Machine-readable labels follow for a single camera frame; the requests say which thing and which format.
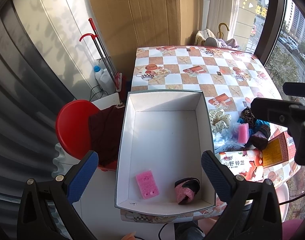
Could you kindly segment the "cream polka dot scrunchie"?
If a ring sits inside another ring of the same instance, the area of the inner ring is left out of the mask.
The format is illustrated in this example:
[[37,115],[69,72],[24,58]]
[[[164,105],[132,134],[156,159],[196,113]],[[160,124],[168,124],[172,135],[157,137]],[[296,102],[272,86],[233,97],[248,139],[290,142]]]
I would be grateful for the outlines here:
[[222,108],[210,110],[208,113],[211,130],[214,134],[230,128],[232,117],[230,114],[226,114]]

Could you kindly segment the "dark maroon knitted scrunchie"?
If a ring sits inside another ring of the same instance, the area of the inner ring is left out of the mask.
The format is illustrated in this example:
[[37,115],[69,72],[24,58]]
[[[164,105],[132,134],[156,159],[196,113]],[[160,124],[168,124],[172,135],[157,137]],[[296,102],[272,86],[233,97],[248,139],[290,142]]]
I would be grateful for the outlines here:
[[249,137],[248,142],[258,150],[264,150],[268,145],[271,136],[270,126],[263,124],[257,132]]

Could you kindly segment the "blue cloth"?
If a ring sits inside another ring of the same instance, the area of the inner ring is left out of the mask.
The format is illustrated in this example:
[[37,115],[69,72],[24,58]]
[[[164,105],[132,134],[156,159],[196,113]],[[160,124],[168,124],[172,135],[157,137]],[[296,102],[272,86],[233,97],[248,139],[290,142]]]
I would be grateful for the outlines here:
[[267,138],[271,136],[271,129],[269,122],[258,119],[251,119],[250,121],[246,121],[243,118],[239,118],[237,123],[248,124],[249,136],[252,136],[257,132],[263,133],[263,135]]

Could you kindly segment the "red handled mop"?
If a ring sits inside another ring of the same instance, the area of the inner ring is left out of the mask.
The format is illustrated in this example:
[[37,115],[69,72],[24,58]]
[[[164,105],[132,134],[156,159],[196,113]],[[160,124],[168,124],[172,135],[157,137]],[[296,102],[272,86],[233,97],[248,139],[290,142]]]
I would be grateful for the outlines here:
[[90,36],[93,40],[93,43],[95,44],[95,47],[97,51],[99,52],[99,55],[101,56],[101,59],[103,60],[104,65],[106,66],[106,69],[108,71],[108,74],[110,75],[115,87],[116,92],[120,92],[122,90],[122,73],[117,72],[112,64],[112,61],[110,57],[108,56],[108,52],[104,47],[103,42],[101,41],[101,38],[99,37],[99,33],[96,29],[95,23],[93,22],[92,18],[89,18],[89,23],[92,27],[93,33],[87,33],[80,37],[79,42],[82,41],[87,36]]

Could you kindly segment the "leopard print scrunchie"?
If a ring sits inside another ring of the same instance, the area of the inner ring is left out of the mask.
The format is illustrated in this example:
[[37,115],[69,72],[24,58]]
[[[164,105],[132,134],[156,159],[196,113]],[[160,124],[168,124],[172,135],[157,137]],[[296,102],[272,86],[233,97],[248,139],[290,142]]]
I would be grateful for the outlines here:
[[249,127],[255,127],[257,121],[250,107],[246,107],[240,114],[239,121],[241,124],[248,124]]

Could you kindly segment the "tissue pack with red print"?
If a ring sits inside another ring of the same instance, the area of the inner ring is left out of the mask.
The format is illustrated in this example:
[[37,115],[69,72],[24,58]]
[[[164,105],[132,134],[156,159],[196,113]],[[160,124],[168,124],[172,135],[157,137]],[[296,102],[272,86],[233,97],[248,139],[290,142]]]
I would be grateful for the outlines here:
[[215,154],[234,175],[240,174],[248,181],[262,181],[264,177],[263,154],[259,150],[220,152]]

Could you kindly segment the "white plastic jug blue cap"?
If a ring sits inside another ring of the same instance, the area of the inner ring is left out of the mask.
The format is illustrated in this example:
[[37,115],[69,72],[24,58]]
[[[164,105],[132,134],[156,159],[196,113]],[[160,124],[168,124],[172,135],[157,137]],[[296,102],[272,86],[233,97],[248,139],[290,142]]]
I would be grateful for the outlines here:
[[95,72],[95,78],[101,88],[106,91],[109,95],[114,94],[116,87],[112,81],[107,69],[101,68],[100,66],[94,66],[93,70]]

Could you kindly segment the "white open cardboard box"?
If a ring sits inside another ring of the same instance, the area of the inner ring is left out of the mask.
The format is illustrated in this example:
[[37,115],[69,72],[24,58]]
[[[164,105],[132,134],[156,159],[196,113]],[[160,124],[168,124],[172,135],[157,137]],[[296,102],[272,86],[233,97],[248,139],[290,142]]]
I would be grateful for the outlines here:
[[[213,148],[202,92],[130,92],[116,171],[115,207],[159,217],[214,207],[215,190],[201,166],[203,152]],[[135,176],[148,170],[152,171],[159,195],[143,199]],[[201,189],[191,203],[178,205],[174,183],[187,177],[197,178]]]

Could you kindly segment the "orange yellow paper box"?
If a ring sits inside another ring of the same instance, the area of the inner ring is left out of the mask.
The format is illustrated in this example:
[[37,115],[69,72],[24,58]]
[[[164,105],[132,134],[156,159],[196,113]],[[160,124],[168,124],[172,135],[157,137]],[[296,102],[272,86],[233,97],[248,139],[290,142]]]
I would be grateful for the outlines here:
[[262,150],[263,166],[271,167],[284,163],[295,157],[296,147],[293,137],[287,131],[280,133],[268,142]]

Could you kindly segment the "red plastic chair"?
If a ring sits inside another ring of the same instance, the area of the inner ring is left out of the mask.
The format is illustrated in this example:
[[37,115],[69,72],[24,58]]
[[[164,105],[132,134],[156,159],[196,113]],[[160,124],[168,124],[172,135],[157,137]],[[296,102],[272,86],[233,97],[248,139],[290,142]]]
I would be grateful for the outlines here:
[[[56,119],[56,135],[61,147],[71,156],[83,159],[91,150],[89,117],[98,113],[99,108],[87,100],[75,100],[67,103]],[[103,170],[115,171],[117,160],[110,165],[98,167]]]

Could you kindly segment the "pink sponge block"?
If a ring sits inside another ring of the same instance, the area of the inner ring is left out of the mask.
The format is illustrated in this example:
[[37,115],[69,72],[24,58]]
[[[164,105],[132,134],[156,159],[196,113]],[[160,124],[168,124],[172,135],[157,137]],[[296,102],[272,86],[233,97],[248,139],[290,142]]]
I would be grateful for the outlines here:
[[246,144],[249,139],[248,123],[240,124],[238,127],[238,143]]
[[143,199],[150,199],[159,195],[159,190],[151,170],[139,173],[135,178]]

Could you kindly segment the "light blue fluffy toy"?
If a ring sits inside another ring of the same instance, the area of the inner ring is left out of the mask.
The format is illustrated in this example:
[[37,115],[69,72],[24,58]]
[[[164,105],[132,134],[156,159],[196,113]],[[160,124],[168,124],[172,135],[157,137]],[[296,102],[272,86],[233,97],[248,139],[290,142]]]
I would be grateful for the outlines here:
[[213,133],[213,144],[215,154],[220,152],[241,151],[245,148],[245,144],[238,142],[239,126],[235,123],[228,129],[223,129],[221,133]]

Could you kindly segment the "large brown cardboard sheet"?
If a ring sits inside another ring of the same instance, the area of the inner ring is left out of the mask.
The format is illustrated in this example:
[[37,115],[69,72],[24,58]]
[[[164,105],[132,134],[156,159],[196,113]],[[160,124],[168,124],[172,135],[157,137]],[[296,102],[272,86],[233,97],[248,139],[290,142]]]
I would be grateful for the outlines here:
[[192,45],[203,0],[89,0],[118,72],[131,79],[137,48]]

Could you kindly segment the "pile of clothes by window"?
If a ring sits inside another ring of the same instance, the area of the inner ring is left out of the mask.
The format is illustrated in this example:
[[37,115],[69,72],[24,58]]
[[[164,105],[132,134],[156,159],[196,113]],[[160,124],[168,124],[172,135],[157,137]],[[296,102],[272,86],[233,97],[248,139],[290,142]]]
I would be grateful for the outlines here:
[[235,38],[224,41],[221,38],[216,38],[213,32],[209,29],[199,30],[196,33],[194,45],[240,50],[240,46],[238,45]]

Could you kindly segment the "checkered printed tablecloth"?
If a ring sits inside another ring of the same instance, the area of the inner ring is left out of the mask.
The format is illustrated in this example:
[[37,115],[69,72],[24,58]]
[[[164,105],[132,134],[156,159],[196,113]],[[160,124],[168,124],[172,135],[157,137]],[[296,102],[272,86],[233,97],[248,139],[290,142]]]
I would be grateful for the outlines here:
[[[242,51],[196,46],[137,48],[131,91],[176,89],[203,91],[208,109],[224,109],[234,124],[244,108],[257,97],[281,99],[264,66],[256,56]],[[264,178],[273,181],[279,201],[289,198],[287,181],[299,170],[293,156],[264,168]],[[221,215],[226,203],[175,217],[156,217],[121,210],[128,222],[169,223]]]

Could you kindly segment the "dark red cloth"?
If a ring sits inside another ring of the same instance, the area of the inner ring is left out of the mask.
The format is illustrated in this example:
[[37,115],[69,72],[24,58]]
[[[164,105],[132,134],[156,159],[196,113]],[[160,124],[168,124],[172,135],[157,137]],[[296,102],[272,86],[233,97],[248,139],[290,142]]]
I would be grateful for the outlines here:
[[91,150],[98,154],[98,164],[102,167],[118,158],[124,113],[124,105],[114,105],[89,117]]

